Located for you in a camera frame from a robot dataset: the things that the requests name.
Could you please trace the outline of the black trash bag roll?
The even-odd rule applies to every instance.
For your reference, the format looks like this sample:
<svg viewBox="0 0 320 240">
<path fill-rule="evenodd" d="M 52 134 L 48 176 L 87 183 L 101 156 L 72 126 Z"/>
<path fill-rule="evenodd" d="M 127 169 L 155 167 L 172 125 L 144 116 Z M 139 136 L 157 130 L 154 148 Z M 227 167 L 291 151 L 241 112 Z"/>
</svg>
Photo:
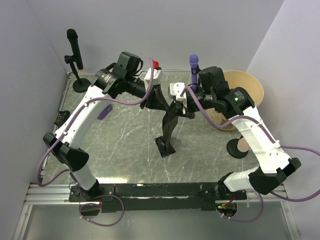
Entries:
<svg viewBox="0 0 320 240">
<path fill-rule="evenodd" d="M 158 147 L 159 153 L 162 158 L 174 154 L 176 151 L 171 144 L 172 133 L 178 124 L 179 116 L 169 110 L 165 113 L 162 119 L 162 136 L 155 138 L 155 143 Z"/>
</svg>

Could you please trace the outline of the beige paper trash bin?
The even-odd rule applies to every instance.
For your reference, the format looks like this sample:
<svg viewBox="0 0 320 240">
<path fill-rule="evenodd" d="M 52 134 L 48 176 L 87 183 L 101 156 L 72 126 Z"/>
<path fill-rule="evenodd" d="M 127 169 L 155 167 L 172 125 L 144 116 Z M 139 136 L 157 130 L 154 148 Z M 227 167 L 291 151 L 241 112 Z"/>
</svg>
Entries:
<svg viewBox="0 0 320 240">
<path fill-rule="evenodd" d="M 224 78 L 228 83 L 230 90 L 236 88 L 242 88 L 246 90 L 247 94 L 234 95 L 235 101 L 241 102 L 244 100 L 246 102 L 247 96 L 250 96 L 256 106 L 259 106 L 264 98 L 264 89 L 259 80 L 253 75 L 240 71 L 240 70 L 228 70 L 224 73 Z M 207 115 L 210 119 L 217 125 L 222 125 L 227 122 L 227 118 L 225 116 L 216 111 L 214 108 L 210 108 L 206 110 Z"/>
</svg>

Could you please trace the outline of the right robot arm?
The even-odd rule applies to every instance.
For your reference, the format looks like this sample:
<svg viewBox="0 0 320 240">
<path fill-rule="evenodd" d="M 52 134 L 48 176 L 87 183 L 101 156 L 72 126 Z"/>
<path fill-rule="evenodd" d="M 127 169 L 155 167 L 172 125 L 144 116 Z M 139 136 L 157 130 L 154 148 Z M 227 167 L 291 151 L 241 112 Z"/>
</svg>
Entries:
<svg viewBox="0 0 320 240">
<path fill-rule="evenodd" d="M 218 181 L 220 197 L 230 199 L 242 190 L 267 195 L 301 166 L 300 160 L 290 157 L 271 135 L 249 93 L 242 87 L 230 88 L 220 67 L 198 71 L 198 83 L 196 91 L 182 82 L 169 85 L 169 97 L 179 104 L 179 113 L 205 113 L 214 108 L 228 120 L 221 127 L 235 126 L 259 162 L 255 168 L 223 176 Z"/>
</svg>

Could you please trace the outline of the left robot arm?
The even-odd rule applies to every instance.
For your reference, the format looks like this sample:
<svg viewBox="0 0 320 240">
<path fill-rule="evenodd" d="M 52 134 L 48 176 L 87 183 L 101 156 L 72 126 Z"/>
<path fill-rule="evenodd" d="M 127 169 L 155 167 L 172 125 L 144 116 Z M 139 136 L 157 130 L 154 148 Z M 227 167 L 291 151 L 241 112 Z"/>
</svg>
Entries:
<svg viewBox="0 0 320 240">
<path fill-rule="evenodd" d="M 67 172 L 87 201 L 98 197 L 99 181 L 88 166 L 89 154 L 80 146 L 103 110 L 111 103 L 145 107 L 153 97 L 156 97 L 157 104 L 162 105 L 161 110 L 168 108 L 159 92 L 160 87 L 156 85 L 162 74 L 159 62 L 150 60 L 144 80 L 137 77 L 142 67 L 143 60 L 140 57 L 127 51 L 121 52 L 117 62 L 95 73 L 83 99 L 66 122 L 55 133 L 47 132 L 43 137 L 48 152 L 67 167 Z"/>
</svg>

